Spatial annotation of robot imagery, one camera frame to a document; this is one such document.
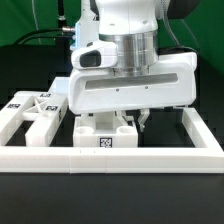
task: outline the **qr code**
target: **qr code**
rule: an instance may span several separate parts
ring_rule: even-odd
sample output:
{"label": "qr code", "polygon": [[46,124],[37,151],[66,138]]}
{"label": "qr code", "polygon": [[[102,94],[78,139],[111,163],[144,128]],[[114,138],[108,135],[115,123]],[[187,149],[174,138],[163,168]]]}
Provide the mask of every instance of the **qr code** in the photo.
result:
{"label": "qr code", "polygon": [[51,96],[50,93],[42,93],[42,94],[40,95],[40,97],[50,97],[50,96]]}
{"label": "qr code", "polygon": [[10,109],[18,109],[20,107],[21,104],[9,104],[9,106],[7,108]]}
{"label": "qr code", "polygon": [[46,110],[49,110],[49,111],[56,111],[58,109],[58,107],[56,106],[47,106]]}
{"label": "qr code", "polygon": [[112,138],[100,138],[100,147],[112,148]]}

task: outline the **metal cylinder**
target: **metal cylinder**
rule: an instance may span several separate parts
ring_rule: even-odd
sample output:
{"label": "metal cylinder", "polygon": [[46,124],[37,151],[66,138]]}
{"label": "metal cylinder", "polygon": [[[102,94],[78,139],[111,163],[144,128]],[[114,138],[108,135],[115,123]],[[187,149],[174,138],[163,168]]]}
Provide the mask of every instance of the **metal cylinder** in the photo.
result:
{"label": "metal cylinder", "polygon": [[99,37],[102,41],[117,44],[116,76],[144,75],[148,67],[158,60],[157,31],[129,35],[100,34]]}

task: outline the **cable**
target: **cable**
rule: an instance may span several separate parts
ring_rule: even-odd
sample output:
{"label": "cable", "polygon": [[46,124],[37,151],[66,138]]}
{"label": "cable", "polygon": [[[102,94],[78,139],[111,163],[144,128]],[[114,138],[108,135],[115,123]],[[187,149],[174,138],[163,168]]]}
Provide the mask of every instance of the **cable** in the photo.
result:
{"label": "cable", "polygon": [[161,0],[161,9],[162,9],[162,18],[164,22],[164,26],[167,30],[167,33],[169,34],[170,38],[173,40],[175,46],[180,46],[180,43],[173,33],[172,29],[170,28],[169,19],[167,16],[167,10],[166,10],[166,0]]}
{"label": "cable", "polygon": [[35,7],[35,0],[32,0],[32,10],[33,10],[33,18],[36,26],[36,30],[39,30],[39,25],[37,21],[37,14],[36,14],[36,7]]}
{"label": "cable", "polygon": [[175,53],[181,53],[181,52],[194,52],[197,55],[199,55],[199,53],[191,48],[191,47],[184,47],[184,46],[177,46],[177,47],[165,47],[165,48],[160,48],[159,49],[159,54],[160,55],[164,55],[164,54],[175,54]]}
{"label": "cable", "polygon": [[57,0],[58,3],[58,27],[67,26],[67,21],[64,12],[64,1]]}
{"label": "cable", "polygon": [[30,41],[30,40],[34,40],[34,39],[60,39],[60,38],[65,38],[65,39],[71,39],[72,40],[72,36],[36,36],[36,37],[28,37],[27,39],[25,39],[21,45],[24,45],[26,42]]}
{"label": "cable", "polygon": [[184,19],[181,19],[181,22],[184,24],[186,30],[189,32],[189,34],[191,35],[196,47],[198,50],[200,50],[200,44],[196,38],[196,36],[194,35],[194,33],[192,32],[191,28],[188,26],[187,22]]}
{"label": "cable", "polygon": [[41,33],[50,33],[50,32],[60,32],[62,31],[62,28],[55,28],[55,29],[42,29],[42,30],[37,30],[37,31],[33,31],[30,33],[27,33],[25,35],[23,35],[22,37],[20,37],[18,40],[16,40],[13,45],[17,45],[19,44],[21,41],[23,41],[24,39],[36,35],[36,34],[41,34]]}

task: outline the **green wall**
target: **green wall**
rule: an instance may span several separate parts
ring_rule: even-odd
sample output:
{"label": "green wall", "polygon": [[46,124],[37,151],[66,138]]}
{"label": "green wall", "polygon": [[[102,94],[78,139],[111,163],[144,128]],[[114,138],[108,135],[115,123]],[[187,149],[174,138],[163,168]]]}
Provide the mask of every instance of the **green wall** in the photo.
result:
{"label": "green wall", "polygon": [[[80,16],[80,2],[81,0],[64,0],[69,25],[73,25]],[[39,28],[56,27],[56,0],[35,0],[35,3]],[[198,8],[186,21],[198,39],[201,56],[224,75],[223,11],[223,0],[201,0]],[[161,22],[159,27],[159,45],[172,46]],[[196,47],[180,21],[172,21],[171,27],[183,45]],[[31,0],[1,0],[0,28],[0,46],[11,44],[23,34],[35,30]]]}

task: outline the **white block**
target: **white block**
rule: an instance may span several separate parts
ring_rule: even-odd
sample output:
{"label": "white block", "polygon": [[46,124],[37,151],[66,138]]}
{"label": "white block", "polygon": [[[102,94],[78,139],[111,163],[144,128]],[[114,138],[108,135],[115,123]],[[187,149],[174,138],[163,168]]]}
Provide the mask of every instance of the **white block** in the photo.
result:
{"label": "white block", "polygon": [[65,116],[67,98],[52,96],[25,135],[27,146],[49,146]]}
{"label": "white block", "polygon": [[195,147],[210,148],[218,152],[223,152],[219,143],[194,108],[184,109],[182,123]]}
{"label": "white block", "polygon": [[0,172],[69,173],[68,149],[0,147]]}
{"label": "white block", "polygon": [[105,154],[96,148],[76,148],[69,156],[71,173],[105,173]]}
{"label": "white block", "polygon": [[138,133],[136,127],[124,126],[114,113],[93,117],[76,117],[73,144],[74,147],[103,147],[103,148],[136,148]]}
{"label": "white block", "polygon": [[69,77],[56,77],[48,90],[54,95],[68,96]]}
{"label": "white block", "polygon": [[0,146],[6,145],[23,122],[22,113],[33,105],[32,96],[15,96],[0,112]]}

